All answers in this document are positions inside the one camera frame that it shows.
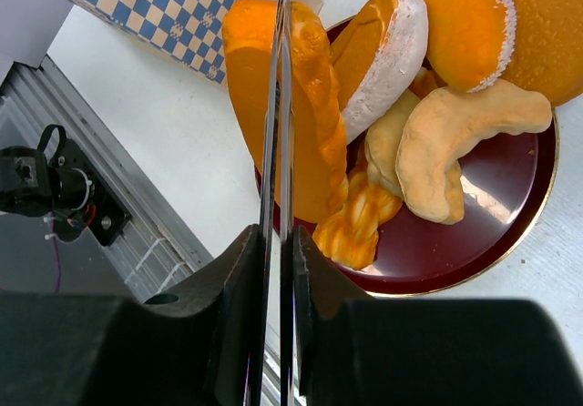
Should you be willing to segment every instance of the white table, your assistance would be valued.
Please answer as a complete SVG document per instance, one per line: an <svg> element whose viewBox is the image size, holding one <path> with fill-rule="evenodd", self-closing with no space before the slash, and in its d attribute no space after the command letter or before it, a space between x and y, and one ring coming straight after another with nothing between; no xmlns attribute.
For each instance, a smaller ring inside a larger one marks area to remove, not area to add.
<svg viewBox="0 0 583 406"><path fill-rule="evenodd" d="M324 25L355 14L366 1L323 0ZM258 221L252 160L224 89L150 55L79 8L49 55L212 255ZM435 295L534 299L555 319L583 369L583 97L557 116L557 182L538 224L503 262ZM274 262L273 279L278 272ZM275 328L277 288L271 289Z"/></svg>

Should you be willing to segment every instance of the dark red plate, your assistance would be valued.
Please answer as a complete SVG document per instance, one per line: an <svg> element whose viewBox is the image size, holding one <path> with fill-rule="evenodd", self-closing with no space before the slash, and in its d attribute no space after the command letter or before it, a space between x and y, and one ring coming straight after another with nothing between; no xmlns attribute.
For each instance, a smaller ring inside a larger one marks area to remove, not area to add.
<svg viewBox="0 0 583 406"><path fill-rule="evenodd" d="M334 28L329 37L333 40L338 31ZM348 146L349 170L359 142ZM503 259L534 224L552 188L556 157L555 122L539 135L482 141L460 159L465 192L461 222L435 224L404 205L379 227L373 265L360 271L334 265L361 288L388 295L426 293L471 279ZM276 205L276 228L279 221ZM315 229L299 219L296 224Z"/></svg>

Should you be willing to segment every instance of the braided bread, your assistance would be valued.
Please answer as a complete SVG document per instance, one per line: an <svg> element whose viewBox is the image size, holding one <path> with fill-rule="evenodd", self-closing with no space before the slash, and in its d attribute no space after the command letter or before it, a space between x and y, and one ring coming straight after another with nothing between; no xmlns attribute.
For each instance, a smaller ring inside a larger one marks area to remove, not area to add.
<svg viewBox="0 0 583 406"><path fill-rule="evenodd" d="M378 227L396 215L403 201L369 182L363 145L348 176L348 198L343 208L318 224L313 239L324 256L352 269L373 263Z"/></svg>

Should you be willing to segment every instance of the purple cable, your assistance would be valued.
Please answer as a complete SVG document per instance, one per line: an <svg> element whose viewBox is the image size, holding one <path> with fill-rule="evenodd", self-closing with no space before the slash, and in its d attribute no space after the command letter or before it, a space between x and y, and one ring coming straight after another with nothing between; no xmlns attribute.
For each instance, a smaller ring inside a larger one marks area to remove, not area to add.
<svg viewBox="0 0 583 406"><path fill-rule="evenodd" d="M51 219L51 231L55 235L55 215ZM55 281L55 294L61 290L61 276L63 275L63 270L61 268L61 258L58 255L58 247L56 246L56 236L51 238L53 242L53 251L55 252L55 267L56 267L56 281Z"/></svg>

